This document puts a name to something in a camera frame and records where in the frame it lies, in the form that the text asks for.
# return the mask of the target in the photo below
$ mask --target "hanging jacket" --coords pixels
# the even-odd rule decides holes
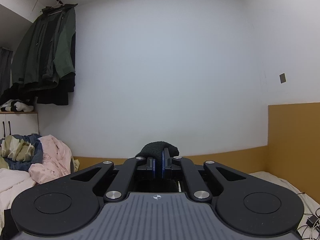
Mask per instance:
[[[20,84],[20,89],[52,89],[60,79],[75,76],[70,55],[75,6],[46,7],[23,37],[12,61],[12,83]]]

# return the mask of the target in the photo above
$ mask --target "gray curtain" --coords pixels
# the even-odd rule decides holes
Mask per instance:
[[[0,95],[10,87],[12,51],[0,47]]]

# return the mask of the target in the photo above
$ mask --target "white cabinet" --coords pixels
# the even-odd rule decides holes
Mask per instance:
[[[29,135],[39,133],[38,129],[38,114],[23,113],[23,114],[0,114],[0,137],[5,135]]]

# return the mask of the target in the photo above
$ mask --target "pink fabric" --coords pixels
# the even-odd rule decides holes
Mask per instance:
[[[43,148],[42,164],[35,163],[29,174],[39,184],[70,174],[71,150],[62,141],[47,135],[39,138]]]

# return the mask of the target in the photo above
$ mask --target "ribbed gray surface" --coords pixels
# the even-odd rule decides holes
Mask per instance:
[[[106,204],[98,217],[81,230],[52,240],[254,240],[232,231],[214,215],[210,206],[188,200],[184,193],[130,193],[119,203]],[[22,233],[15,240],[42,237]],[[274,240],[299,239],[294,234]]]

